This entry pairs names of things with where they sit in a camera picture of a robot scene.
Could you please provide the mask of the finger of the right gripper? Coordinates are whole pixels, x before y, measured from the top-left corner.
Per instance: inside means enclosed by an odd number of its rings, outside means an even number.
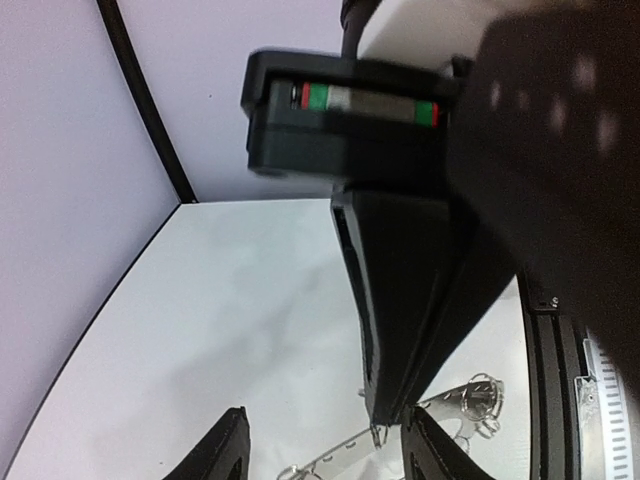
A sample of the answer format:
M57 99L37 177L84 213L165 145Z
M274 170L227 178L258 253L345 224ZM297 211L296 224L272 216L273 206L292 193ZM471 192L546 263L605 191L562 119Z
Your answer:
M389 254L389 423L429 386L517 272L501 244L402 246Z
M356 302L365 406L397 423L400 395L429 317L452 275L450 205L392 193L334 193L331 210Z

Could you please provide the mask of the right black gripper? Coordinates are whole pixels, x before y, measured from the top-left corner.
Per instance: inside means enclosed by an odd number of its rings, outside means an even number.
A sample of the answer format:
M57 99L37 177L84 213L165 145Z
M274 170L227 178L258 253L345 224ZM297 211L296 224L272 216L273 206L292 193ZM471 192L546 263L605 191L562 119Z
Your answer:
M443 193L450 116L472 66L460 56L429 70L257 50L241 94L247 167L261 176Z

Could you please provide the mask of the metal keyring disc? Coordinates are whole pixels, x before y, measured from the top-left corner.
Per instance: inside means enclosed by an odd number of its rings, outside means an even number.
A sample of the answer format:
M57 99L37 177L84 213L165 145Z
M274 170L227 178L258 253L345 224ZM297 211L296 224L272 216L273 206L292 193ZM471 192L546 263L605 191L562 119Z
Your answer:
M486 373L474 375L463 385L418 402L440 425L449 425L449 436L465 453L475 436L492 439L501 428L499 417L504 405L504 382ZM355 466L380 454L399 459L401 427L374 425L325 451L300 466L284 468L279 479L340 479Z

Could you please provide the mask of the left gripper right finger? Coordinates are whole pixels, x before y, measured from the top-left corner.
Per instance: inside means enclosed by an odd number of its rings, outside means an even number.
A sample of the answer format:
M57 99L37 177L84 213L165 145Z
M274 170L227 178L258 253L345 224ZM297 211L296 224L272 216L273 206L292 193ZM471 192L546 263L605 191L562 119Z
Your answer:
M401 449L406 479L493 480L421 407L404 410Z

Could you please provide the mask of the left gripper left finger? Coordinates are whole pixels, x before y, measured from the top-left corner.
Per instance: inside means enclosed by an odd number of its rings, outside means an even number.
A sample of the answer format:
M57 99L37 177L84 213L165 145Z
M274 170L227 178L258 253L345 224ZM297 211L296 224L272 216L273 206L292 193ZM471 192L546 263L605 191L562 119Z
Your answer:
M250 425L244 407L229 408L165 480L247 480Z

